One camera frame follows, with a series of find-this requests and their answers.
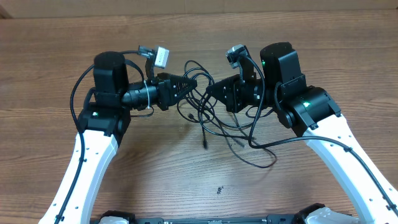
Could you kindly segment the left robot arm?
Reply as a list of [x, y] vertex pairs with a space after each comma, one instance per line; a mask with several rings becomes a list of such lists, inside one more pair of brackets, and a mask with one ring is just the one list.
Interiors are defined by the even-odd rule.
[[103, 176], [131, 122], [131, 110], [157, 105], [165, 111], [197, 87], [197, 81], [187, 77], [154, 75], [154, 67], [165, 68], [168, 50], [136, 54], [147, 59], [145, 70], [126, 59], [127, 52], [108, 51], [84, 71], [93, 72], [95, 85], [81, 113], [71, 112], [78, 131], [73, 155], [41, 223], [89, 223]]

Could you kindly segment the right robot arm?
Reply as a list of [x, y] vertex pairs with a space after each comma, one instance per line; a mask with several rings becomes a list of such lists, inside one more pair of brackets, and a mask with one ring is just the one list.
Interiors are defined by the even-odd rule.
[[351, 200], [356, 216], [315, 203], [285, 219], [287, 223], [396, 223], [397, 190], [375, 166], [350, 130], [340, 107], [326, 90], [307, 85], [299, 57], [288, 42], [264, 47], [256, 64], [244, 45], [226, 53], [235, 76], [210, 85], [227, 111], [247, 106], [272, 108], [279, 122], [304, 141], [326, 164]]

